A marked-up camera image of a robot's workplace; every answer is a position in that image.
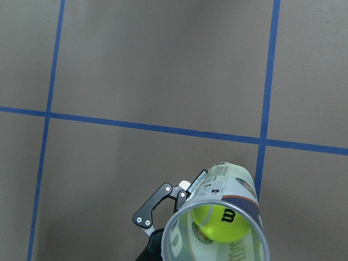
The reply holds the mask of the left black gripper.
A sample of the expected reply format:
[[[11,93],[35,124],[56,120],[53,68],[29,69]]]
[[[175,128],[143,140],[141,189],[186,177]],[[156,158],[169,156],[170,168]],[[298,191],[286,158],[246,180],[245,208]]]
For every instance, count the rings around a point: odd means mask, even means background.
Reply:
[[[208,171],[204,169],[191,182],[183,180],[177,185],[163,183],[133,214],[133,223],[150,235],[146,247],[135,261],[163,261],[161,256],[163,228],[173,214],[189,201],[189,197],[194,194],[194,190],[207,174]]]

